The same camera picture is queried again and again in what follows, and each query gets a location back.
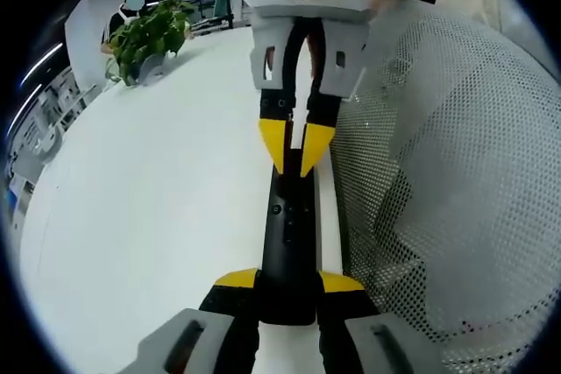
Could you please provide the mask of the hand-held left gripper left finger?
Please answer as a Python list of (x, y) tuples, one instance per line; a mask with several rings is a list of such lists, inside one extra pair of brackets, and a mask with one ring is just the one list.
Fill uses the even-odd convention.
[(132, 373), (251, 373), (259, 348), (256, 268), (215, 281), (197, 308), (186, 308), (142, 339)]

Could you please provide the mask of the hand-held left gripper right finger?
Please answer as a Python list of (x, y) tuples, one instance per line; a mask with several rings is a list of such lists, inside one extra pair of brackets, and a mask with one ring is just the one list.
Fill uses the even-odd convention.
[(342, 274), (319, 272), (319, 350), (327, 373), (442, 373), (438, 347)]

